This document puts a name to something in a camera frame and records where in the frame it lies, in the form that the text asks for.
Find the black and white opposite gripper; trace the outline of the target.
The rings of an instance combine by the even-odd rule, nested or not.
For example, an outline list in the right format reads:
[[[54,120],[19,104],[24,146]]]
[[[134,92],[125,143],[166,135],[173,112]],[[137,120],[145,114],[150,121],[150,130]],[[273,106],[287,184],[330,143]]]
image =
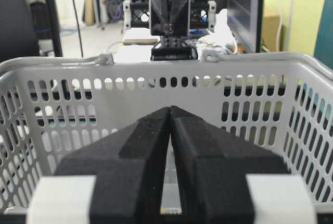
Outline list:
[[[125,0],[124,27],[149,29],[159,41],[151,49],[152,61],[197,60],[196,47],[186,41],[191,30],[214,32],[214,0]]]

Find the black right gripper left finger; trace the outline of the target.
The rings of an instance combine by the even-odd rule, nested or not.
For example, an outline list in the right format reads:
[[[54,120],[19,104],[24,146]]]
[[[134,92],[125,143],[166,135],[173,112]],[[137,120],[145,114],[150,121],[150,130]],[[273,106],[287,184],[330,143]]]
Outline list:
[[[66,155],[33,194],[27,223],[143,223],[160,215],[170,109]]]

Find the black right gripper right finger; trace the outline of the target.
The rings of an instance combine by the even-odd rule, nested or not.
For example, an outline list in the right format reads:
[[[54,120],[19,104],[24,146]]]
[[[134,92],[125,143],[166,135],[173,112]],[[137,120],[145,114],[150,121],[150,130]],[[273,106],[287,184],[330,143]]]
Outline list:
[[[317,223],[283,158],[177,106],[170,108],[182,208],[204,223]]]

